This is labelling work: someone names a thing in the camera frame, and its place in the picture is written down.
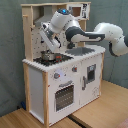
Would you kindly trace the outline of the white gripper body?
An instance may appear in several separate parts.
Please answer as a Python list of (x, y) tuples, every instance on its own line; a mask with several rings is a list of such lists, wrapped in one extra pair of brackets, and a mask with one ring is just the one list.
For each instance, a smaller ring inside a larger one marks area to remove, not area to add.
[(59, 41), (53, 36), (53, 33), (48, 29), (48, 24), (43, 23), (40, 28), (40, 35), (43, 39), (43, 41), (47, 44), (50, 51), (52, 53), (55, 53), (59, 47), (60, 43)]

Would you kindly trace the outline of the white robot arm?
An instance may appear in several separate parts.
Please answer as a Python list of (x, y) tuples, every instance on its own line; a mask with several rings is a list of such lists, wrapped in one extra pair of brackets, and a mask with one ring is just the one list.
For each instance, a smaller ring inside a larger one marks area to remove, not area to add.
[(78, 20), (67, 10), (58, 9), (51, 18), (48, 26), (42, 24), (40, 35), (52, 53), (59, 47), (59, 41), (53, 37), (65, 31), (66, 40), (72, 43), (78, 42), (109, 42), (109, 51), (113, 56), (122, 56), (128, 53), (128, 35), (123, 35), (123, 30), (114, 24), (101, 22), (92, 32), (84, 31)]

